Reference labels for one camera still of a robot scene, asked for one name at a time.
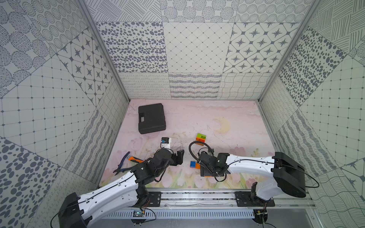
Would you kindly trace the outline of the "blue square lego brick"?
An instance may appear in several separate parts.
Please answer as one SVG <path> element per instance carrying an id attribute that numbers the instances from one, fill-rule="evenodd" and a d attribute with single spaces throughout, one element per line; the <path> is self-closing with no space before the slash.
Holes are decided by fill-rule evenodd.
<path id="1" fill-rule="evenodd" d="M 190 167 L 196 169 L 196 162 L 195 161 L 191 161 L 190 162 Z"/>

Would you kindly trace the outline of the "green long lego brick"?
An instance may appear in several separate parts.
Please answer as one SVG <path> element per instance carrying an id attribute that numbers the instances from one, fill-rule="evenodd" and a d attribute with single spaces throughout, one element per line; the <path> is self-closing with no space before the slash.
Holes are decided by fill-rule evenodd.
<path id="1" fill-rule="evenodd" d="M 200 134 L 198 133 L 196 138 L 200 138 L 200 139 L 206 139 L 206 135 Z"/>

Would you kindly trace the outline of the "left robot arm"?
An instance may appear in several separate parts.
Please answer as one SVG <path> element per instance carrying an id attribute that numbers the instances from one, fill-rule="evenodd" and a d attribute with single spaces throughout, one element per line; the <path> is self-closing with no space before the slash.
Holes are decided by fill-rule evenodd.
<path id="1" fill-rule="evenodd" d="M 184 150 L 173 153 L 159 149 L 152 158 L 130 167 L 121 178 L 97 190 L 68 195 L 56 214 L 61 228 L 87 228 L 120 209 L 141 208 L 148 201 L 146 185 L 155 181 L 169 166 L 183 163 Z"/>

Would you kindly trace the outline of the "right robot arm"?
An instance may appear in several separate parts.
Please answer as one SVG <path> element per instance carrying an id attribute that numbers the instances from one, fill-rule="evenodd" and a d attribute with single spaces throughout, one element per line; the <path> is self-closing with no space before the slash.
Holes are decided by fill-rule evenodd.
<path id="1" fill-rule="evenodd" d="M 252 185 L 252 197 L 268 201 L 274 196 L 287 194 L 306 197 L 305 169 L 284 153 L 276 152 L 272 157 L 250 158 L 228 153 L 216 157 L 200 154 L 198 163 L 209 176 L 221 177 L 233 173 L 249 173 L 264 176 L 264 182 Z"/>

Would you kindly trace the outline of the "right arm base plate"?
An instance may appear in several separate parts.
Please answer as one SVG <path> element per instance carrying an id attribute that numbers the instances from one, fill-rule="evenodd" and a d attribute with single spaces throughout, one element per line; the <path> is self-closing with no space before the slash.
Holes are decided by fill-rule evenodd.
<path id="1" fill-rule="evenodd" d="M 275 207 L 273 199 L 265 201 L 257 196 L 252 196 L 251 192 L 239 191 L 235 192 L 234 195 L 238 207 Z"/>

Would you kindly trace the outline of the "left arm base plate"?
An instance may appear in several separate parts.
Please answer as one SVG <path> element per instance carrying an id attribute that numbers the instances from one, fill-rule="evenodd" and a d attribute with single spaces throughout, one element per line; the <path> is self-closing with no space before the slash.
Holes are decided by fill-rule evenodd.
<path id="1" fill-rule="evenodd" d="M 161 192 L 148 192 L 144 194 L 138 194 L 137 203 L 133 207 L 160 207 L 161 196 Z"/>

